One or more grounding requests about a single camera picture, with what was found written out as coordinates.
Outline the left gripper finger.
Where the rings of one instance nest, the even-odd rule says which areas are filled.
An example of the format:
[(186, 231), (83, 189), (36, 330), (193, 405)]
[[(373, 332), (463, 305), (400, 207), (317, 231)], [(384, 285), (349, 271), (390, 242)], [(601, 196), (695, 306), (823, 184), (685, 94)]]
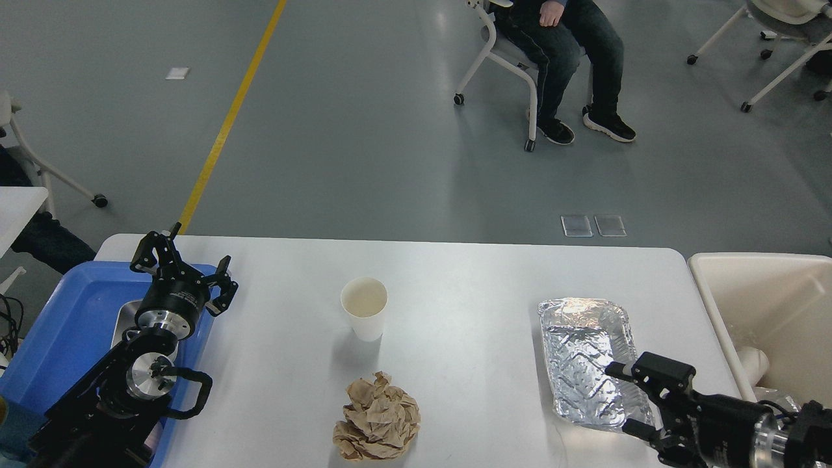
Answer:
[(239, 284), (231, 277), (229, 266), (231, 266), (231, 256), (226, 255), (220, 259), (212, 274), (198, 279), (199, 287), (206, 291), (210, 291), (213, 287), (219, 288), (219, 296), (206, 299), (205, 302), (205, 308), (212, 317), (219, 317), (227, 311), (238, 291)]
[(181, 228), (176, 222), (169, 230), (148, 232), (138, 243), (129, 269), (150, 274), (154, 281), (186, 281), (189, 274), (174, 243)]

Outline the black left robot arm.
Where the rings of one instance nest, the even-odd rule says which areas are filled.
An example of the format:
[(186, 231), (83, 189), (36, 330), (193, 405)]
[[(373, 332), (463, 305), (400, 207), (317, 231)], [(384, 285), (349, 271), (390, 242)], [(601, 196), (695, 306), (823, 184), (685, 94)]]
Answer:
[(30, 467), (146, 467), (153, 458), (146, 442), (157, 424), (205, 408), (211, 377), (176, 365), (174, 353), (196, 332), (203, 311), (220, 316), (239, 286), (230, 257), (211, 274), (182, 259), (174, 243), (181, 226), (140, 240), (129, 267), (148, 273), (151, 284), (134, 325), (47, 410), (29, 439)]

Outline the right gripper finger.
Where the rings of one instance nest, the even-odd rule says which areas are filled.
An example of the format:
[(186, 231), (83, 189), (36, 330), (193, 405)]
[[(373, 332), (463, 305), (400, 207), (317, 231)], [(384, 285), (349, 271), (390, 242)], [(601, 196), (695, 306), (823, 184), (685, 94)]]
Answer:
[(633, 363), (613, 361), (606, 365), (605, 375), (635, 385), (656, 406), (685, 407), (692, 401), (696, 370), (676, 359), (643, 352)]
[(678, 447), (679, 439), (673, 433), (656, 429), (636, 419), (627, 419), (622, 426), (622, 432), (647, 443), (656, 451), (658, 460), (663, 464), (683, 465), (683, 448)]

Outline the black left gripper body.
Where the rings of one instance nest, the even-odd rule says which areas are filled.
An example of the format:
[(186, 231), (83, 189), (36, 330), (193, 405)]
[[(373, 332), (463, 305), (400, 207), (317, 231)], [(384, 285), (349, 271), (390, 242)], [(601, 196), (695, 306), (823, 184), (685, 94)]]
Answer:
[(153, 278), (134, 317), (140, 329), (161, 327), (179, 341), (196, 331), (210, 287), (185, 279)]

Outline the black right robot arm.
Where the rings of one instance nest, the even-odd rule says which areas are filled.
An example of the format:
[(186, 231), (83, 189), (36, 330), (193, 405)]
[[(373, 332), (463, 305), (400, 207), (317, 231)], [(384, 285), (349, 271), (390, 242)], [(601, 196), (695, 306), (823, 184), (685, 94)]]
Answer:
[(613, 361), (607, 376), (643, 391), (662, 426), (627, 419), (622, 432), (645, 441), (671, 467), (814, 467), (830, 465), (831, 415), (821, 403), (788, 411), (693, 388), (692, 365), (650, 352), (631, 364)]

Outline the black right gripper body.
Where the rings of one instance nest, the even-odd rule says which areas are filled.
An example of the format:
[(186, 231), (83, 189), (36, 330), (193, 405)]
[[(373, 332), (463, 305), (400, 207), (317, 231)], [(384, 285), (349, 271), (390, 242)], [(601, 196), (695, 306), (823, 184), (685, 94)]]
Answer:
[(672, 467), (776, 467), (779, 427), (772, 408), (722, 395), (664, 391), (658, 460)]

